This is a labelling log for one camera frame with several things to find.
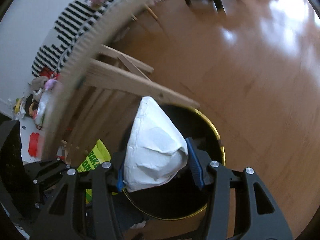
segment striped blanket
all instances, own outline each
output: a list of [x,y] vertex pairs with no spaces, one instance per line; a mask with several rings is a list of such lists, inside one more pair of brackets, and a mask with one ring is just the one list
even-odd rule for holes
[[89,0],[74,0],[63,10],[39,48],[32,64],[35,77],[59,73],[77,40],[96,23],[116,0],[107,0],[98,10]]

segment white paper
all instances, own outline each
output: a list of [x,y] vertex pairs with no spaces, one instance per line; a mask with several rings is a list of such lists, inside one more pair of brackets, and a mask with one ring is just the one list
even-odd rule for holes
[[129,192],[169,182],[188,161],[187,143],[151,97],[143,97],[124,160]]

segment metal screw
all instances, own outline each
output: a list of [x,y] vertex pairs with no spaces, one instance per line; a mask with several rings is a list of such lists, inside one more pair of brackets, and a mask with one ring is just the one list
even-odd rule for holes
[[253,168],[248,167],[248,168],[245,169],[245,172],[248,173],[248,174],[253,174],[254,170],[253,170]]
[[111,163],[110,162],[104,162],[102,164],[102,167],[105,168],[105,169],[109,169],[111,167]]
[[67,171],[68,175],[75,175],[76,174],[76,170],[75,169],[70,169]]
[[211,167],[217,168],[217,167],[219,167],[219,165],[220,165],[220,164],[219,164],[217,161],[211,161],[211,162],[210,162],[210,166],[211,166]]

